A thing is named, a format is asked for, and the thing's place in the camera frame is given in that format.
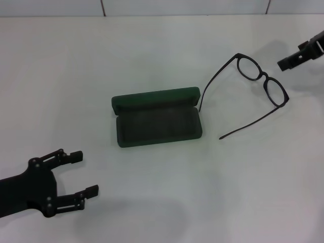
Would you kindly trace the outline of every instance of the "eyeglasses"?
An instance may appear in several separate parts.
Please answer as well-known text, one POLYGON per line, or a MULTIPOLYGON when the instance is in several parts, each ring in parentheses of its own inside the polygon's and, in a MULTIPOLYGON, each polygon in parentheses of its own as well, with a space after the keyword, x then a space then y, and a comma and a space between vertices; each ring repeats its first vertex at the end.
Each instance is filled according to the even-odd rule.
POLYGON ((201 97, 201 101, 200 101, 200 106, 199 106, 199 112, 201 110, 201 105, 203 103, 203 99, 204 99, 204 95, 206 92, 206 89, 208 88, 208 86, 211 84, 211 82, 216 78, 216 76, 224 70, 225 67, 227 67, 233 60, 235 60, 237 58, 237 68, 239 70, 239 72, 248 80, 251 81, 257 81, 259 80, 262 76, 265 76, 265 81, 263 83, 263 88, 265 90, 265 93, 267 94, 269 100, 271 101, 272 104, 274 104, 275 108, 269 112, 268 114, 264 115, 263 117, 261 117, 260 119, 257 119, 256 121, 242 127, 239 129, 236 129, 228 134, 225 134, 224 136, 221 136, 219 139, 223 139, 226 138, 227 136, 240 131, 244 128, 247 128, 257 122, 259 122, 260 120, 262 120, 263 118, 266 118, 267 116, 269 116, 270 114, 274 113, 276 110, 278 110, 281 107, 284 107, 286 105, 286 103, 289 101, 289 96, 287 94, 287 92, 285 91, 284 87, 281 85, 281 83, 279 83, 278 80, 269 77, 269 75, 262 71, 261 67, 259 66, 259 64, 253 60, 251 57, 248 57, 246 55, 243 55, 241 53, 237 53, 235 54, 231 59, 229 59, 228 62, 225 63, 224 66, 221 67, 221 69, 219 69, 219 71, 212 77, 212 79, 208 82, 202 97, 201 97))

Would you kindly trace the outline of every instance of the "white wall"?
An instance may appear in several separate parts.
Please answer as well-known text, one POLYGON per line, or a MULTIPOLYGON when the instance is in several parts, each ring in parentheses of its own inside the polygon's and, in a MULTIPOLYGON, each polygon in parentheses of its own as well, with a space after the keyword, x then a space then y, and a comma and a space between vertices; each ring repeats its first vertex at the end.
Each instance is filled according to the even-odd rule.
POLYGON ((0 0, 0 16, 103 16, 100 0, 0 0))
POLYGON ((269 14, 322 14, 324 0, 271 0, 269 14))
POLYGON ((216 15, 264 14, 268 0, 103 0, 103 3, 107 16, 216 15))

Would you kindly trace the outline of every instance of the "eyeglass frame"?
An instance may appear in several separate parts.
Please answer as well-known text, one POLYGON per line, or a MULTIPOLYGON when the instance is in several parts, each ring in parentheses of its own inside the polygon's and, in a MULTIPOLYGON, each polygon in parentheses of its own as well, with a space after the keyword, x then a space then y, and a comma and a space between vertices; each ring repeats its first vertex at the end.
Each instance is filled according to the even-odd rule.
POLYGON ((230 132, 230 133, 227 133, 227 134, 221 136, 221 137, 219 138, 220 140, 223 139, 223 138, 225 138, 225 137, 227 137, 227 136, 229 136, 229 135, 231 135, 231 134, 233 134, 233 133, 235 133, 235 132, 238 132, 238 131, 240 131, 240 130, 242 130, 242 129, 244 129, 244 128, 247 128, 247 127, 249 127, 249 126, 251 126, 251 125, 253 125, 253 124, 259 122, 259 121, 262 120, 263 118, 266 118, 266 117, 269 116, 270 114, 274 113, 274 112, 275 112, 276 110, 278 110, 279 108, 284 107, 284 106, 287 104, 287 102, 289 101, 289 96, 288 96, 286 90, 284 89, 284 87, 282 86, 282 84, 281 84, 278 80, 276 80, 276 79, 273 78, 273 77, 270 77, 266 72, 264 72, 264 71, 261 69, 261 67, 259 66, 259 64, 258 64, 254 59, 252 59, 251 57, 246 56, 246 55, 241 54, 241 53, 237 53, 237 54, 235 54, 231 59, 229 59, 229 61, 227 61, 227 62, 226 62, 226 63, 225 63, 225 64, 224 64, 224 65, 223 65, 223 66, 218 70, 218 72, 217 72, 217 73, 212 77, 212 79, 211 79, 211 80, 208 82, 208 84, 206 85, 206 87, 205 87, 205 89, 204 89, 204 92, 202 93, 202 96, 201 96, 200 106, 199 106, 199 110, 198 110, 199 112, 200 112, 200 110, 201 110, 201 106, 202 106, 202 104, 203 104, 204 95, 205 95, 205 92, 206 92, 208 86, 209 86, 209 85, 211 84, 211 82, 212 82, 212 81, 217 77, 217 75, 219 75, 219 74, 221 73, 221 71, 223 71, 223 70, 225 69, 225 67, 227 67, 227 66, 228 66, 232 61, 234 61, 236 58, 237 58, 237 63, 236 63, 237 69, 238 69, 238 71, 240 72, 240 74, 242 74, 242 76, 245 77, 246 79, 248 79, 248 80, 250 80, 250 81, 257 81, 257 80, 259 80, 261 77, 265 76, 265 81, 264 81, 264 83, 263 83, 263 89, 265 90, 265 93, 267 94, 269 100, 270 100, 271 103, 275 106, 275 108, 274 108, 271 112, 269 112, 269 113, 267 113, 266 115, 264 115, 263 117, 257 119, 256 121, 254 121, 254 122, 252 122, 252 123, 250 123, 250 124, 248 124, 248 125, 246 125, 246 126, 244 126, 244 127, 241 127, 241 128, 239 128, 239 129, 236 129, 236 130, 234 130, 234 131, 232 131, 232 132, 230 132), (253 63, 257 66, 257 68, 258 68, 258 70, 259 70, 259 75, 258 75, 256 78, 250 78, 250 77, 246 76, 246 75, 242 72, 242 70, 240 69, 240 67, 239 67, 239 62, 240 62, 240 60, 243 59, 243 58, 250 60, 251 62, 253 62, 253 63), (280 105, 278 105, 277 103, 275 103, 274 100, 270 97, 270 94, 269 94, 269 91, 268 91, 268 82, 269 82, 270 80, 271 80, 271 81, 274 81, 274 82, 275 82, 275 83, 276 83, 276 84, 281 88, 281 90, 282 90, 284 100, 283 100, 283 103, 280 104, 280 105))

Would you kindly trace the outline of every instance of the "white tabletop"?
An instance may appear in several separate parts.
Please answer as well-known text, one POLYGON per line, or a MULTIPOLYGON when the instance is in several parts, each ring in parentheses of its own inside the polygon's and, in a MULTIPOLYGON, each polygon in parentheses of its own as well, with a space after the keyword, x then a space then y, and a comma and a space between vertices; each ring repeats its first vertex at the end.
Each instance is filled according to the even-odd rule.
POLYGON ((277 61, 323 30, 324 15, 0 19, 0 178, 59 148, 60 195, 99 185, 84 211, 0 219, 0 242, 316 243, 324 238, 324 58, 277 61), (210 86, 197 140, 119 148, 111 98, 198 86, 235 53, 254 58, 290 101, 233 62, 210 86))

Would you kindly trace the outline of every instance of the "eyeglass temple arm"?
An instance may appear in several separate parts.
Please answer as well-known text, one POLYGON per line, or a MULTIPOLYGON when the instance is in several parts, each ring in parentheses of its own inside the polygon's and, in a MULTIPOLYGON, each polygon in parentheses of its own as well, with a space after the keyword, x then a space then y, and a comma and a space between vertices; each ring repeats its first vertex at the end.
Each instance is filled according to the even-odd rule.
POLYGON ((264 116, 261 117, 260 119, 257 119, 256 121, 254 121, 254 122, 252 122, 252 123, 250 123, 250 124, 248 124, 248 125, 246 125, 246 126, 244 126, 244 127, 242 127, 242 128, 236 129, 236 130, 234 130, 234 131, 232 131, 232 132, 230 132, 230 133, 228 133, 228 134, 225 134, 225 135, 221 136, 221 137, 219 138, 219 140, 221 140, 221 139, 223 139, 223 138, 226 138, 227 136, 229 136, 229 135, 231 135, 231 134, 233 134, 233 133, 236 133, 237 131, 240 131, 240 130, 242 130, 242 129, 244 129, 244 128, 247 128, 247 127, 249 127, 249 126, 251 126, 251 125, 253 125, 253 124, 255 124, 255 123, 261 121, 263 118, 266 118, 267 116, 269 116, 270 114, 272 114, 272 113, 274 113, 276 110, 278 110, 279 108, 280 108, 280 107, 276 107, 274 110, 272 110, 272 111, 269 112, 268 114, 264 115, 264 116))
POLYGON ((201 96, 201 101, 200 101, 200 106, 199 106, 199 112, 201 110, 201 106, 203 104, 203 99, 204 99, 204 95, 205 95, 205 92, 206 92, 206 89, 208 88, 208 86, 211 84, 211 82, 217 77, 217 75, 220 74, 221 71, 224 70, 225 67, 227 67, 235 58, 237 58, 237 55, 238 54, 235 54, 231 59, 229 59, 228 62, 226 62, 224 64, 224 66, 221 67, 221 69, 218 70, 218 72, 212 77, 212 79, 208 82, 208 84, 206 85, 206 88, 204 89, 204 92, 202 93, 202 96, 201 96))

